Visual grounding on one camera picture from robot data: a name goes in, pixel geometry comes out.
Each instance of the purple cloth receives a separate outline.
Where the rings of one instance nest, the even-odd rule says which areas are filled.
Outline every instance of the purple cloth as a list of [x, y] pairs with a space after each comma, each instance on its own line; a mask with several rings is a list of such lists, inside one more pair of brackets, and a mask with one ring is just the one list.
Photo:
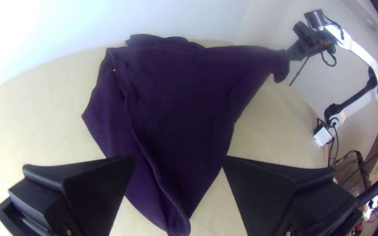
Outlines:
[[106, 157], [133, 154], [129, 201], [171, 236], [218, 175], [234, 124], [284, 52], [257, 46], [204, 48], [181, 37], [132, 35], [109, 48], [82, 115]]

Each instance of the white wall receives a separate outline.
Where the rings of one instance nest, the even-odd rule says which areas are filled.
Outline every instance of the white wall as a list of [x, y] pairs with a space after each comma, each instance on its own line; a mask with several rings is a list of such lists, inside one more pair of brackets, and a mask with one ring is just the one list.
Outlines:
[[131, 34], [233, 41], [250, 0], [0, 0], [0, 84]]

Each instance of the beige table surface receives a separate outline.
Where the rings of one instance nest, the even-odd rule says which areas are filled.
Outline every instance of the beige table surface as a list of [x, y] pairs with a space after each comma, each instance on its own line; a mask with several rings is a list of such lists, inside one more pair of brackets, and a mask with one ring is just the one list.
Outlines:
[[[105, 48], [98, 48], [66, 56], [0, 87], [0, 203], [8, 197], [8, 188], [23, 178], [24, 164], [104, 158], [81, 119], [104, 54]], [[295, 167], [324, 167], [325, 152], [313, 141], [315, 119], [287, 83], [275, 84], [271, 76], [236, 123], [228, 154]], [[222, 170], [190, 222], [193, 236], [246, 235]], [[4, 235], [9, 233], [0, 222], [0, 236]], [[166, 233], [125, 198], [111, 235]]]

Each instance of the wire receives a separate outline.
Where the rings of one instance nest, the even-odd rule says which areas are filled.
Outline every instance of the wire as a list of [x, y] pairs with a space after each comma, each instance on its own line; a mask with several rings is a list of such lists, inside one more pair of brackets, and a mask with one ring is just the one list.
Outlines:
[[[329, 121], [329, 123], [332, 123], [332, 120], [334, 120], [334, 119], [336, 119], [336, 118], [332, 118]], [[337, 164], [336, 158], [338, 157], [338, 152], [339, 152], [339, 137], [338, 137], [338, 132], [336, 130], [336, 123], [333, 123], [333, 125], [331, 125], [329, 127], [333, 128], [335, 130], [335, 135], [336, 135], [336, 154], [335, 154], [335, 157], [331, 157], [333, 144], [335, 143], [335, 138], [333, 138], [333, 141], [332, 141], [332, 144], [331, 144], [330, 150], [329, 150], [328, 167], [335, 167], [336, 164]]]
[[332, 148], [333, 148], [333, 144], [335, 144], [335, 138], [332, 139], [331, 141], [331, 145], [330, 145], [330, 148], [329, 148], [329, 154], [328, 154], [328, 167], [330, 167], [330, 156], [332, 155]]
[[359, 152], [358, 152], [357, 150], [349, 151], [349, 152], [348, 152], [347, 154], [345, 154], [341, 159], [336, 160], [336, 164], [339, 163], [339, 162], [341, 162], [341, 161], [343, 161], [343, 160], [345, 160], [345, 159], [347, 159], [348, 156], [349, 156], [351, 153], [359, 153]]
[[306, 65], [307, 61], [308, 61], [309, 57], [306, 58], [306, 60], [304, 61], [303, 65], [300, 67], [300, 69], [297, 71], [297, 74], [294, 76], [293, 80], [291, 81], [290, 83], [290, 86], [293, 85], [295, 79], [297, 79], [297, 77], [300, 75], [300, 72], [303, 70], [304, 66]]
[[328, 20], [330, 23], [332, 23], [333, 25], [335, 25], [339, 31], [341, 31], [341, 39], [344, 40], [344, 37], [343, 37], [343, 30], [342, 30], [342, 27], [340, 24], [336, 23], [335, 21], [332, 21], [331, 19], [329, 19], [329, 17], [323, 15], [324, 18], [326, 18], [326, 20]]
[[368, 163], [370, 163], [374, 158], [378, 157], [378, 153], [376, 153], [374, 156], [372, 156], [371, 158], [369, 158], [368, 160], [366, 159], [363, 164], [357, 169], [355, 170], [345, 181], [343, 181], [342, 183], [340, 183], [340, 185], [342, 185], [343, 183], [347, 182], [350, 178], [352, 178], [352, 176], [360, 171], [361, 168], [363, 168], [365, 165], [367, 165]]
[[335, 171], [336, 172], [340, 172], [340, 171], [342, 171], [342, 170], [344, 170], [344, 169], [346, 169], [346, 168], [348, 168], [348, 167], [351, 167], [352, 168], [352, 164], [354, 164], [354, 163], [358, 163], [356, 160], [353, 160], [353, 161], [350, 161], [344, 168], [341, 168], [341, 169], [336, 169]]
[[328, 54], [332, 57], [332, 59], [333, 59], [333, 64], [329, 64], [329, 62], [325, 60], [325, 57], [324, 57], [324, 55], [323, 55], [323, 52], [321, 52], [320, 55], [322, 56], [322, 60], [323, 60], [323, 62], [324, 62], [326, 65], [330, 66], [330, 67], [334, 67], [334, 66], [336, 66], [336, 63], [337, 63], [336, 57], [333, 55], [333, 53], [328, 52]]

